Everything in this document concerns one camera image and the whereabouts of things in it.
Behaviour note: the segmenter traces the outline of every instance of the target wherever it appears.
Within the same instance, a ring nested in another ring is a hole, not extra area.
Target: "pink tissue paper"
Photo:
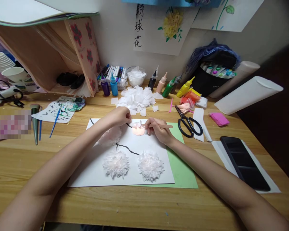
[[[222,113],[210,113],[209,116],[219,127],[230,123]]]

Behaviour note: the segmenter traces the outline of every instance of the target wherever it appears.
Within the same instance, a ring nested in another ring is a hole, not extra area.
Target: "pixelated area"
[[[31,134],[30,110],[0,110],[0,140]]]

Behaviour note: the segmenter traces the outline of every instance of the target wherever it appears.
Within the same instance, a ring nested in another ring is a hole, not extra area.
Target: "yellow flower drawing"
[[[170,7],[166,12],[166,17],[164,18],[163,26],[159,27],[158,30],[164,30],[164,35],[166,37],[166,42],[169,39],[176,39],[177,33],[179,33],[179,41],[182,38],[180,29],[182,20],[183,20],[183,13]]]

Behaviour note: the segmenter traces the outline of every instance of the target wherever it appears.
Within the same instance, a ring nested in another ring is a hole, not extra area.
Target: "marker pen set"
[[[237,75],[233,69],[228,69],[225,66],[209,62],[202,62],[200,68],[202,68],[206,73],[222,79],[231,79]]]
[[[101,80],[101,74],[106,79],[106,82],[110,86],[111,83],[111,77],[116,80],[116,83],[118,85],[119,90],[124,90],[127,85],[127,74],[126,74],[126,68],[120,67],[120,66],[110,66],[109,64],[103,68],[100,75],[97,77],[97,80]]]

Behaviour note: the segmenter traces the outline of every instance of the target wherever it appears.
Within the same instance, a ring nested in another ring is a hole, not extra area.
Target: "person's left hand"
[[[103,118],[107,123],[113,126],[121,126],[125,123],[130,124],[132,117],[127,107],[117,107],[105,115]]]

